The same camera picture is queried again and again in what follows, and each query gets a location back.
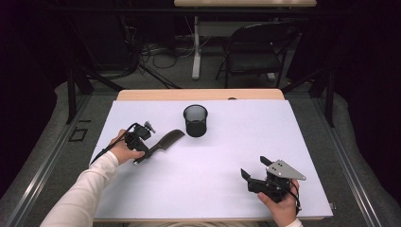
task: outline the chair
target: chair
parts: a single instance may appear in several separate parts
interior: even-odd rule
[[[252,24],[236,30],[224,49],[224,59],[216,79],[225,63],[225,88],[230,75],[277,73],[279,87],[286,61],[288,46],[299,35],[299,29],[292,22]]]

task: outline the chair backrest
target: chair backrest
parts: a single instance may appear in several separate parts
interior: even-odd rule
[[[299,28],[292,22],[252,24],[236,30],[228,45],[235,43],[275,43],[293,40],[299,34]]]

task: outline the table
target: table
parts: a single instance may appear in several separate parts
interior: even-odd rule
[[[149,120],[156,130],[145,141],[149,147],[171,130],[185,131],[183,109],[194,103],[209,112],[207,133],[200,138],[186,135],[138,166],[120,166],[102,195],[95,221],[271,219],[240,175],[244,168],[256,179],[266,177],[261,155],[283,159],[306,175],[300,182],[304,210],[299,218],[333,215],[293,112],[278,89],[121,91],[93,158],[116,131],[134,122]]]
[[[187,8],[218,8],[218,7],[233,7],[233,8],[307,8],[315,7],[316,0],[174,0],[176,7],[187,7]],[[200,21],[199,17],[195,16],[194,22],[194,36],[195,36],[195,54],[194,54],[194,66],[192,69],[192,79],[200,78],[201,70],[201,50],[200,50]],[[232,23],[222,23],[217,25],[218,29],[212,27],[214,36],[221,36],[220,31],[224,31],[226,36],[230,36],[237,28],[238,25]]]

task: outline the pen holder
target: pen holder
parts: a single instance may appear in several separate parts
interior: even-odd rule
[[[206,133],[207,110],[201,105],[188,106],[183,111],[186,133],[192,137],[201,137]]]

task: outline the white sleeve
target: white sleeve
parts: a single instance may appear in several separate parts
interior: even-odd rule
[[[101,193],[113,178],[118,160],[108,151],[83,171],[47,214],[41,226],[92,226]]]
[[[292,223],[290,223],[286,227],[303,227],[303,226],[304,225],[302,225],[302,222],[296,218]]]

